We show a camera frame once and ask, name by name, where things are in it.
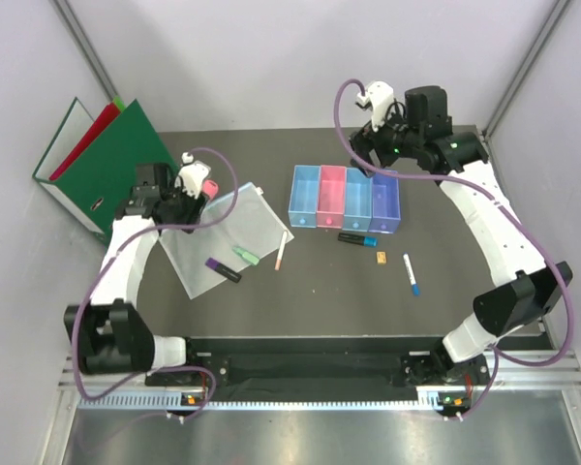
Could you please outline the pink capped crayon tube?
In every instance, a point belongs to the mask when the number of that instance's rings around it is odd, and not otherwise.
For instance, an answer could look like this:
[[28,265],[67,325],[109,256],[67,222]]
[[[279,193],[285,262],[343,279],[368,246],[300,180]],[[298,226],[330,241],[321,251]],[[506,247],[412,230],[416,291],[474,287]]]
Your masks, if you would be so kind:
[[215,181],[207,179],[203,182],[201,194],[205,196],[208,201],[212,201],[217,196],[218,191],[219,186]]

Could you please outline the light blue drawer bin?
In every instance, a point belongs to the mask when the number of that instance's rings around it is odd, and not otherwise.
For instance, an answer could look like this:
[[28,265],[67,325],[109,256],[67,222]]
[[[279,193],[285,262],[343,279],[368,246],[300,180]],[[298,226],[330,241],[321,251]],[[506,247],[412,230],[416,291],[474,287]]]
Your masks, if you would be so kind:
[[347,168],[344,231],[368,231],[372,221],[372,199],[372,180],[357,168]]
[[297,165],[294,167],[288,208],[292,227],[315,228],[317,226],[320,177],[320,166]]

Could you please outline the purple drawer bin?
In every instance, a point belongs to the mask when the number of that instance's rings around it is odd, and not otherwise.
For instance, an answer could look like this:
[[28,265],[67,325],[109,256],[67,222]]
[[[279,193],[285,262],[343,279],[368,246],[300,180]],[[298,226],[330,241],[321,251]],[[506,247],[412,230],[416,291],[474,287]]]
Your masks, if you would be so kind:
[[399,181],[377,173],[372,178],[371,233],[395,233],[401,222]]

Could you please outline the pink drawer bin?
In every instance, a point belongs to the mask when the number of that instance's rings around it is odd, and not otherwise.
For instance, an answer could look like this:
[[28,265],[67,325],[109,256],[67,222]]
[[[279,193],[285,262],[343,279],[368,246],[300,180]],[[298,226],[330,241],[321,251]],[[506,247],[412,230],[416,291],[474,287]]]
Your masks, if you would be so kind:
[[344,223],[346,168],[342,166],[321,166],[319,195],[317,203],[317,226],[341,229]]

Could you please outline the white peach pencil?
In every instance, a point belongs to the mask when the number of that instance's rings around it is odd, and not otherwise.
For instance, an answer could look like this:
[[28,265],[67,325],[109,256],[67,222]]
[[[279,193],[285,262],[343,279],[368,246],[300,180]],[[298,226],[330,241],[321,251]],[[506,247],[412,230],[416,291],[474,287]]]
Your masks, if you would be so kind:
[[284,230],[282,233],[282,237],[281,237],[281,241],[280,241],[280,246],[277,252],[277,256],[276,256],[276,262],[275,262],[275,266],[274,266],[274,270],[279,271],[282,265],[282,260],[283,260],[283,256],[284,256],[284,252],[285,252],[285,248],[286,248],[286,244],[288,241],[288,236],[289,236],[289,232],[288,230]]

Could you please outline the white blue whiteboard marker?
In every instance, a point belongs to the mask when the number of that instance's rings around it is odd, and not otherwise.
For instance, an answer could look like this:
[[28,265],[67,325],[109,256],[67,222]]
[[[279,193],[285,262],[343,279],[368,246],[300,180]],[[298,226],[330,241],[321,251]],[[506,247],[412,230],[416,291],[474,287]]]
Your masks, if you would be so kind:
[[402,258],[403,258],[404,266],[405,266],[405,269],[406,269],[406,272],[407,272],[407,275],[408,275],[408,278],[410,281],[412,293],[414,296],[420,296],[420,289],[419,289],[419,286],[417,284],[417,281],[416,281],[416,278],[414,275],[411,258],[410,258],[408,253],[404,253]]

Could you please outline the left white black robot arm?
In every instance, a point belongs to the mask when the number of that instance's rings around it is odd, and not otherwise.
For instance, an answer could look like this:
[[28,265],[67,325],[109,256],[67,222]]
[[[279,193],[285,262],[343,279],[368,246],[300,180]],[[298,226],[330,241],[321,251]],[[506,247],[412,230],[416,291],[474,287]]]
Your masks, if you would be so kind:
[[136,184],[115,209],[102,267],[107,272],[92,292],[80,321],[77,366],[84,375],[148,372],[166,368],[179,384],[199,375],[199,359],[181,337],[157,336],[137,311],[138,290],[162,224],[194,225],[210,199],[203,185],[210,167],[201,161],[177,174],[166,163],[138,165]]

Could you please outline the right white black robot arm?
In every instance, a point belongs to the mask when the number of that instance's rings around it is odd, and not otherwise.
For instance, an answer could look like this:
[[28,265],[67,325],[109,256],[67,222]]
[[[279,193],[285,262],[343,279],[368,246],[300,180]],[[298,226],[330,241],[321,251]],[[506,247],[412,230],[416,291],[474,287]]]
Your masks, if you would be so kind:
[[421,178],[456,206],[489,267],[493,289],[477,296],[472,314],[409,370],[417,385],[435,378],[452,384],[485,349],[548,314],[572,271],[565,262],[549,263],[524,232],[479,137],[454,131],[444,89],[416,87],[399,102],[383,81],[358,88],[355,103],[371,116],[345,143],[352,165],[372,177],[400,158],[416,161]]

